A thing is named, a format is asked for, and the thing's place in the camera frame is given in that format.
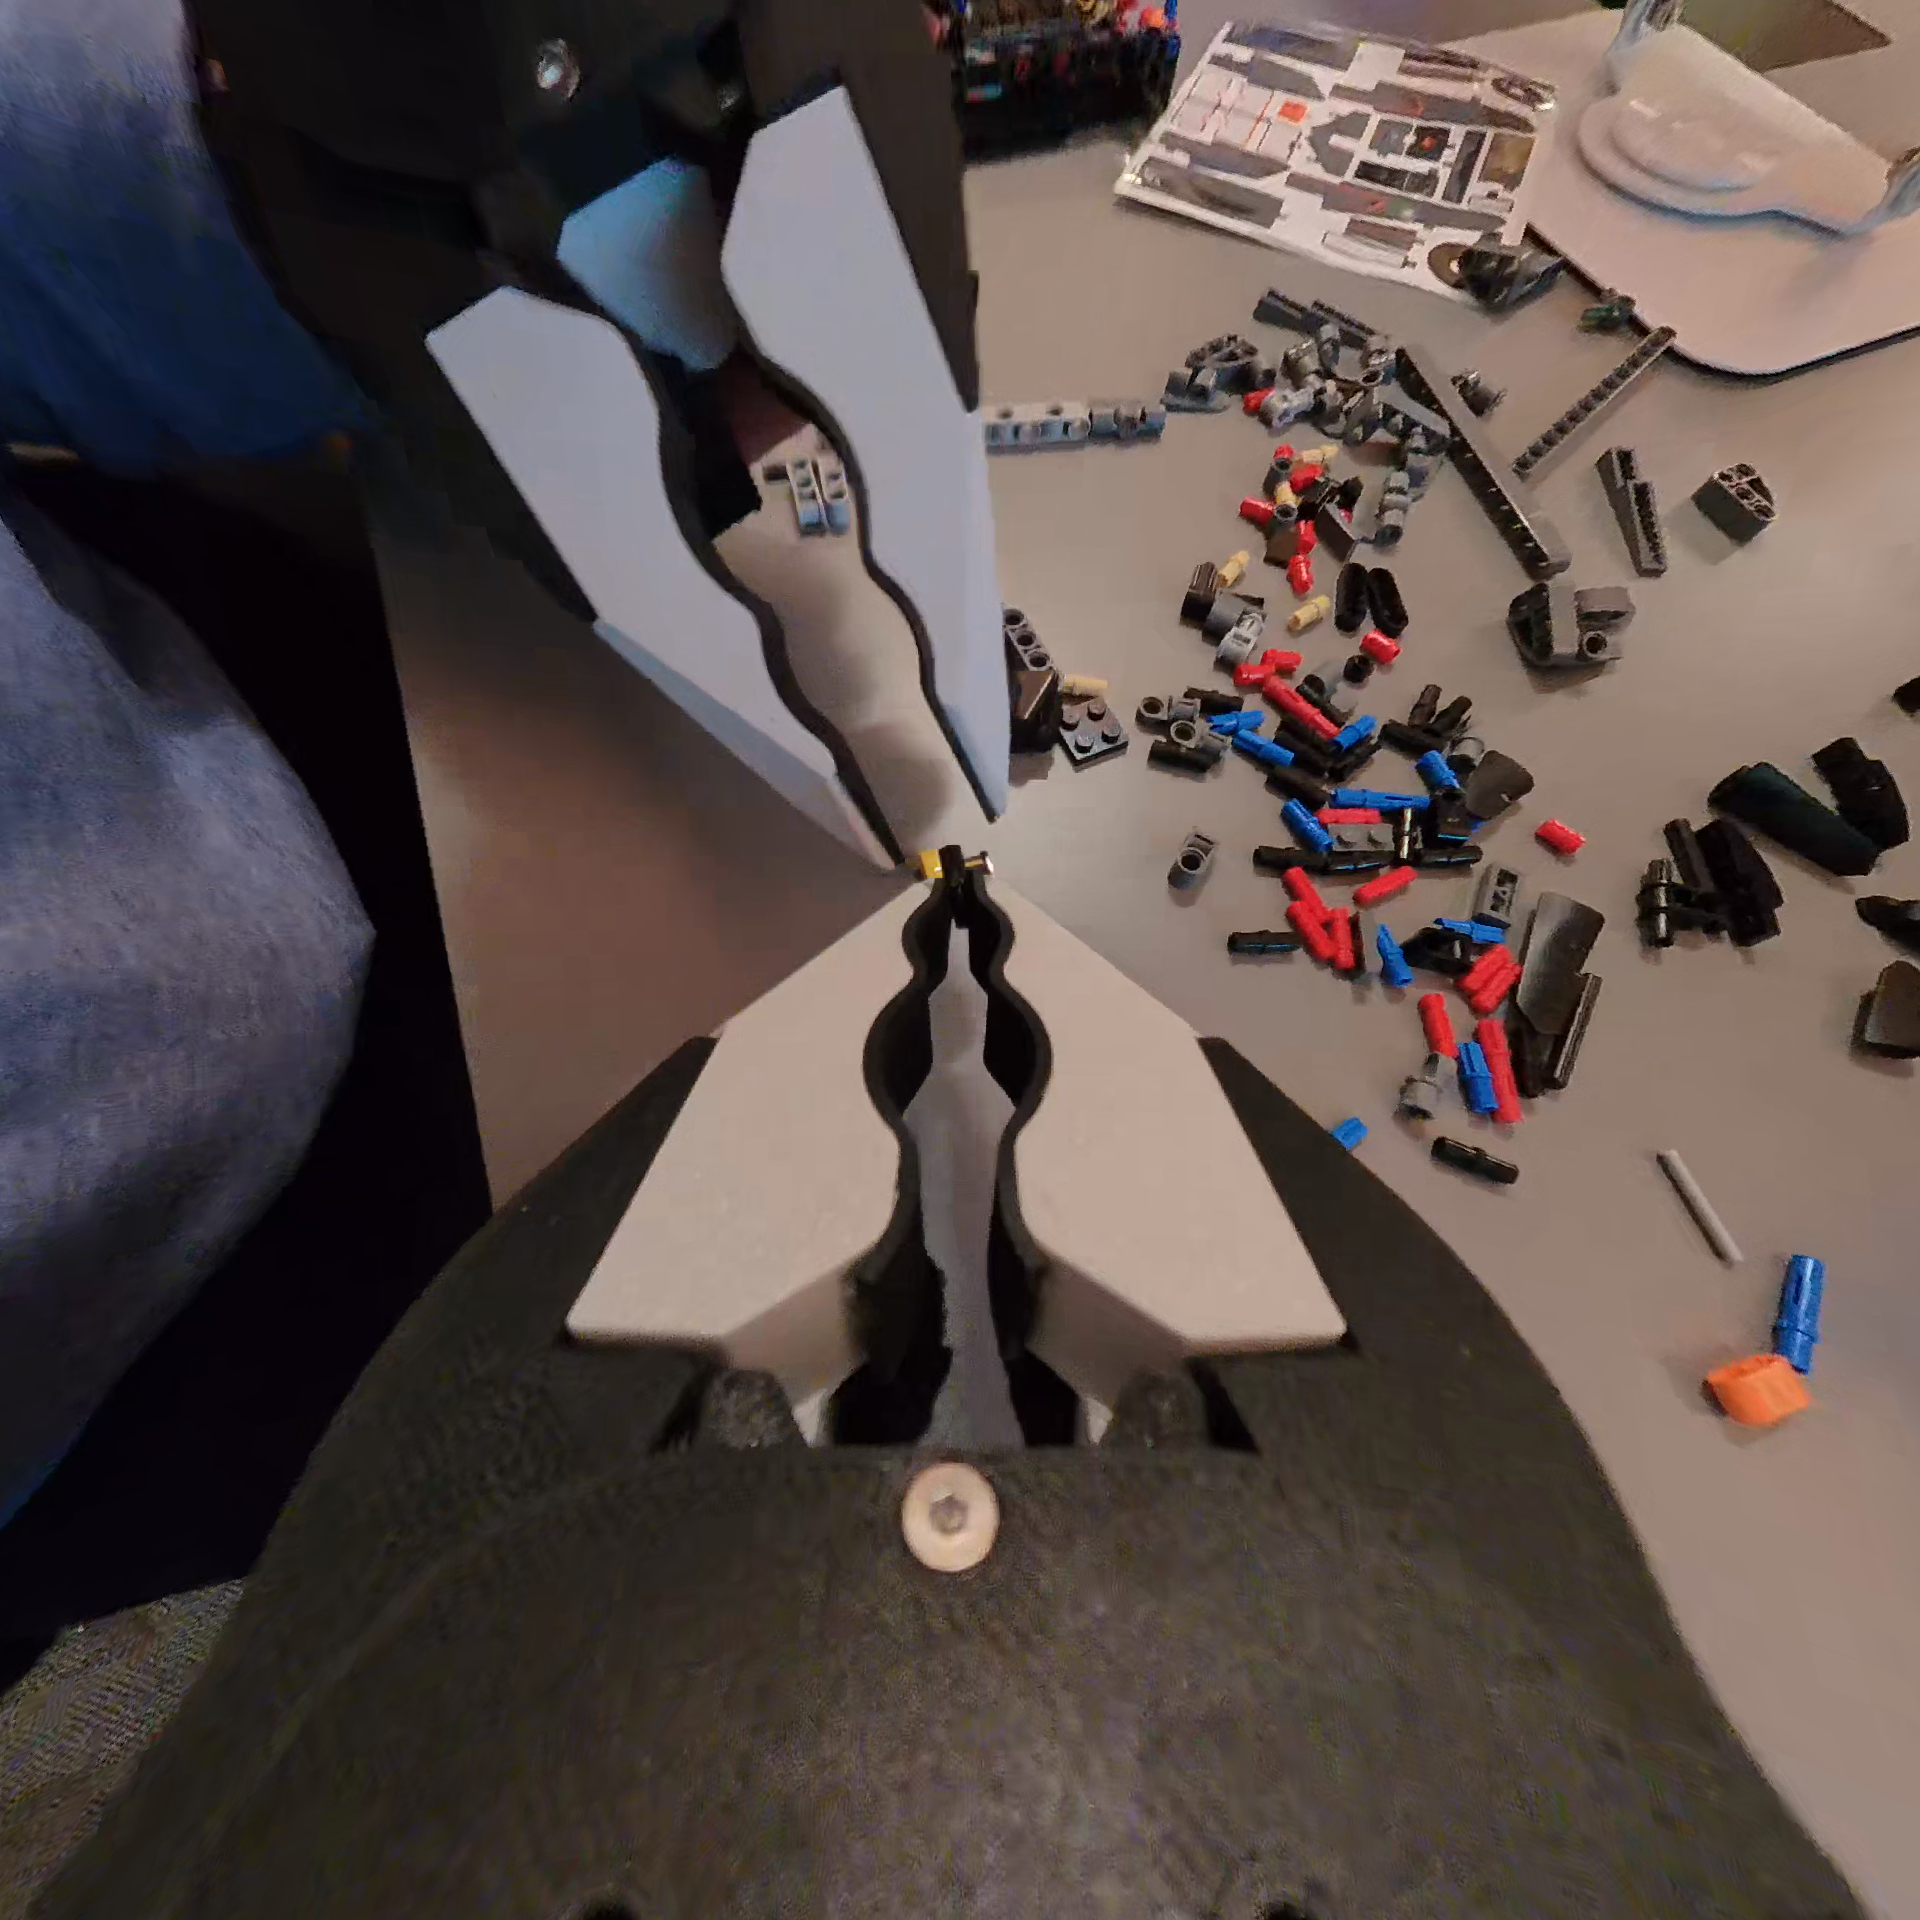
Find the white monitor stand base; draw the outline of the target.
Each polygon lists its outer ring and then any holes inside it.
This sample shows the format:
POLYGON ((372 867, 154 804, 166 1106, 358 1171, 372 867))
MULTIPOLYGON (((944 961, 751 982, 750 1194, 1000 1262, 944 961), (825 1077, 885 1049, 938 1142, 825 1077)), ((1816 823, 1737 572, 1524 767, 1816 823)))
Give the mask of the white monitor stand base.
POLYGON ((1526 226, 1696 369, 1775 378, 1914 333, 1914 135, 1885 157, 1681 13, 1458 44, 1553 92, 1526 226))

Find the person's leg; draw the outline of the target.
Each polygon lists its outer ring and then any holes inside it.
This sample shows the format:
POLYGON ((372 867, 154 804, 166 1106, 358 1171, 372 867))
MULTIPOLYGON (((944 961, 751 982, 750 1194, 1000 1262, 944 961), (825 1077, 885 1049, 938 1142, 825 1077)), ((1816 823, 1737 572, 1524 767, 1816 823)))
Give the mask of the person's leg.
POLYGON ((1 1916, 29 1916, 177 1711, 240 1580, 62 1629, 5 1690, 1 1916))

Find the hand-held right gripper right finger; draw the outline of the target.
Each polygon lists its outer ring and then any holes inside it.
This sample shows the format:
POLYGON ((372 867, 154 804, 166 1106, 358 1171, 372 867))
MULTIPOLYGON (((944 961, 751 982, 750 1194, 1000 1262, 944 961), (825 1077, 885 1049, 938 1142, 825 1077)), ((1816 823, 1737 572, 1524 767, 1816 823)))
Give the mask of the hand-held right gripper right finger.
POLYGON ((1196 1029, 1060 924, 964 884, 996 1145, 989 1300, 1026 1433, 1188 1359, 1349 1331, 1196 1029))

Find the pile of small lego pieces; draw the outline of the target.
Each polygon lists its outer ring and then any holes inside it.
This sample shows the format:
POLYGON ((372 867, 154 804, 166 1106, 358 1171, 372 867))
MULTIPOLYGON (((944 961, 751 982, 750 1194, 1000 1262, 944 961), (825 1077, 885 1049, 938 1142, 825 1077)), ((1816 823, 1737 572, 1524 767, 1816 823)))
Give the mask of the pile of small lego pieces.
MULTIPOLYGON (((1239 692, 1188 690, 1181 699, 1145 699, 1138 726, 1154 730, 1148 756, 1202 774, 1231 750, 1265 767, 1265 783, 1282 793, 1282 820, 1297 846, 1257 849, 1255 865, 1279 874, 1293 900, 1292 933, 1234 933, 1231 953, 1309 951, 1343 975, 1359 975, 1359 914, 1401 898, 1417 874, 1470 868, 1480 859, 1478 828, 1514 807, 1532 790, 1532 773, 1500 751, 1470 756, 1458 746, 1470 731, 1472 699, 1439 703, 1428 686, 1404 723, 1383 723, 1356 706, 1366 681, 1401 653, 1408 607, 1390 567, 1369 565, 1404 535, 1404 509, 1439 467, 1447 444, 1421 433, 1398 406, 1397 345, 1322 302, 1300 305, 1269 290, 1257 323, 1292 329, 1297 338, 1279 359, 1239 333, 1224 333, 1186 356, 1151 403, 1041 399, 986 406, 986 450, 1026 450, 1077 444, 1148 444, 1164 436, 1168 411, 1220 414, 1237 403, 1242 414, 1292 429, 1306 423, 1340 438, 1326 445, 1279 444, 1263 490, 1239 506, 1239 517, 1265 535, 1265 562, 1286 565, 1296 606, 1279 607, 1240 586, 1245 556, 1229 565, 1205 562, 1191 575, 1180 620, 1202 634, 1215 673, 1239 692), (1381 438, 1393 450, 1383 473, 1377 517, 1359 535, 1353 517, 1361 495, 1358 473, 1332 467, 1346 445, 1381 438), (1349 653, 1306 669, 1296 649, 1279 644, 1330 626, 1349 653), (1356 783, 1381 750, 1413 763, 1420 790, 1356 783), (1392 853, 1342 841, 1340 828, 1392 830, 1392 853), (1309 876, 1359 876, 1350 905, 1334 908, 1309 886, 1309 876)), ((1624 588, 1576 588, 1567 572, 1544 582, 1526 579, 1510 602, 1504 629, 1526 669, 1552 676, 1593 674, 1621 658, 1623 636, 1636 613, 1624 588)), ((1090 681, 1070 683, 1044 655, 1030 621, 1002 614, 1005 651, 1014 686, 1014 748, 1050 740, 1090 761, 1118 751, 1118 723, 1090 681)), ((1735 828, 1668 823, 1673 859, 1655 859, 1639 893, 1639 934, 1646 946, 1668 946, 1678 929, 1720 933, 1735 943, 1772 938, 1777 886, 1760 855, 1735 828)), ((1524 925, 1522 949, 1510 943, 1510 905, 1519 886, 1508 868, 1478 874, 1470 919, 1439 919, 1406 943, 1376 929, 1377 979, 1398 991, 1414 970, 1455 982, 1474 1015, 1470 1037, 1458 1037, 1444 997, 1420 999, 1426 1049, 1455 1065, 1455 1082, 1472 1115, 1496 1125, 1522 1117, 1522 1099, 1567 1085, 1599 994, 1586 971, 1599 919, 1561 897, 1543 897, 1524 925)))

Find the thin black lego beam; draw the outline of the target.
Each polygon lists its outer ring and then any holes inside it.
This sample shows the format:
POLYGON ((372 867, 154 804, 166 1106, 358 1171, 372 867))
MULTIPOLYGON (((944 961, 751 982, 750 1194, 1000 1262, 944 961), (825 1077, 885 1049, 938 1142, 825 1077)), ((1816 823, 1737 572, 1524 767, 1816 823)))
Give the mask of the thin black lego beam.
POLYGON ((1657 326, 1614 369, 1576 395, 1552 419, 1512 460, 1510 473, 1528 482, 1550 467, 1580 434, 1614 411, 1646 374, 1668 355, 1676 340, 1673 326, 1657 326))

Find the box of sorted parts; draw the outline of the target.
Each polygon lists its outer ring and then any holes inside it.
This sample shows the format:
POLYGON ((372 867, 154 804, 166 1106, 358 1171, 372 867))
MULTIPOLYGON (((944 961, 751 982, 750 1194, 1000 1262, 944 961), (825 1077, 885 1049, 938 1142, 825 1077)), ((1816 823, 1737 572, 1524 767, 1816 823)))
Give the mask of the box of sorted parts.
POLYGON ((924 2, 969 159, 1143 131, 1181 54, 1174 2, 924 2))

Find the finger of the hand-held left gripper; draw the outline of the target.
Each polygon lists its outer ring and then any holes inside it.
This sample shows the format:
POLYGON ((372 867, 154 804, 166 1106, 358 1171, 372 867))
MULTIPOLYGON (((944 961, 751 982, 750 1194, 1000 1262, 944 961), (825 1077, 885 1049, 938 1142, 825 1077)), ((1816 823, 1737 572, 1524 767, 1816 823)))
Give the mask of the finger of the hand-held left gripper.
POLYGON ((981 414, 935 326, 856 94, 828 83, 748 140, 721 283, 768 374, 847 462, 871 579, 986 820, 1009 798, 1009 718, 981 414))
POLYGON ((780 620, 682 526, 656 387, 629 338, 591 310, 501 289, 428 332, 425 350, 607 649, 788 807, 893 868, 873 801, 777 683, 780 620))

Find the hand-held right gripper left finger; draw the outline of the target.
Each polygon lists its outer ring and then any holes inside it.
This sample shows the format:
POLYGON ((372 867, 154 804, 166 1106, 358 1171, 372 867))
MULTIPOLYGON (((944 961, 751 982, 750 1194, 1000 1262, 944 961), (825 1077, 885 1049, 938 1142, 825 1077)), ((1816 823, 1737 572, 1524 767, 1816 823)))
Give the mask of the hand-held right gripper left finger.
POLYGON ((909 1314, 924 1252, 905 1111, 932 1068, 950 917, 913 884, 713 1037, 565 1331, 768 1373, 830 1397, 909 1314))

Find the lego sticker sheet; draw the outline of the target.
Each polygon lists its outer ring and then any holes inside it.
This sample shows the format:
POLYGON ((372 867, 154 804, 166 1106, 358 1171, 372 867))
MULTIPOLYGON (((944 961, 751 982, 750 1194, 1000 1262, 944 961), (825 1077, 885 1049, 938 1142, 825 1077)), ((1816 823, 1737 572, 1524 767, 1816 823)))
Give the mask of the lego sticker sheet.
POLYGON ((1234 19, 1173 89, 1113 195, 1470 302, 1458 260, 1522 239, 1553 121, 1546 79, 1449 46, 1234 19))

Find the grey lego axle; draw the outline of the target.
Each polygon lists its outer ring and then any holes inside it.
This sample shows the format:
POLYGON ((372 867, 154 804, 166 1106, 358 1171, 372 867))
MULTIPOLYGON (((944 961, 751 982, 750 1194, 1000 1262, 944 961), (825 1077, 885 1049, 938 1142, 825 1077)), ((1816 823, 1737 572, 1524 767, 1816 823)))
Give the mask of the grey lego axle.
POLYGON ((1653 1154, 1658 1172, 1665 1178, 1668 1187, 1678 1196, 1680 1204, 1694 1221, 1698 1235, 1709 1245, 1712 1254, 1728 1266, 1735 1266, 1743 1260, 1737 1237, 1728 1229, 1726 1221, 1717 1211, 1714 1202, 1696 1179, 1694 1171, 1684 1163, 1684 1158, 1671 1150, 1658 1147, 1653 1154))

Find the person's left forearm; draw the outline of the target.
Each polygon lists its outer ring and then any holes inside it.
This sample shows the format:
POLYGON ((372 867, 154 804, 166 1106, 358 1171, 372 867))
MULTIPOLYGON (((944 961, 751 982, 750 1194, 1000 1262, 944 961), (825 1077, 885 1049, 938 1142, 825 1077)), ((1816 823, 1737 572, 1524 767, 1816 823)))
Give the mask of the person's left forearm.
POLYGON ((143 475, 365 420, 237 230, 198 107, 185 5, 1 5, 5 441, 143 475))

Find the long black lego beam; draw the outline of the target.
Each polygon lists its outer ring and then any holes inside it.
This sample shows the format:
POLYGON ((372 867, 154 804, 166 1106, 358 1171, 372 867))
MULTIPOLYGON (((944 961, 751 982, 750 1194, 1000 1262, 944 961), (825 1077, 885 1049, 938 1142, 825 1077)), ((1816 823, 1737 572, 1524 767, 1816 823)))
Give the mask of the long black lego beam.
POLYGON ((1487 441, 1472 406, 1449 385, 1432 356, 1420 345, 1398 345, 1393 355, 1398 409, 1421 433, 1439 436, 1447 455, 1495 526, 1505 550, 1534 582, 1561 575, 1570 549, 1544 509, 1512 478, 1510 462, 1487 441))

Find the orange lego brick separator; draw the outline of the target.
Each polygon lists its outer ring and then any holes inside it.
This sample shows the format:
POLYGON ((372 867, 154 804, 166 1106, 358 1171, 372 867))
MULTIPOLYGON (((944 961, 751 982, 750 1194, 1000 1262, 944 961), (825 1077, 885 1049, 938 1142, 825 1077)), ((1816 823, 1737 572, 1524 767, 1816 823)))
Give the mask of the orange lego brick separator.
POLYGON ((1702 1375, 1717 1410, 1743 1429, 1773 1429, 1812 1405, 1807 1381, 1773 1351, 1728 1359, 1702 1375))

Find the person's blue sweater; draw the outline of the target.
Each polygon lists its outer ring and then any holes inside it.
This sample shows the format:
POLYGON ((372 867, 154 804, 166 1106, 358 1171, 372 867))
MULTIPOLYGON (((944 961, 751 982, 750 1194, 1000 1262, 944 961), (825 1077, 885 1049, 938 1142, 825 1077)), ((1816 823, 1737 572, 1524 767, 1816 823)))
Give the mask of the person's blue sweater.
POLYGON ((5 1519, 296 1172, 372 943, 200 641, 5 485, 5 1519))

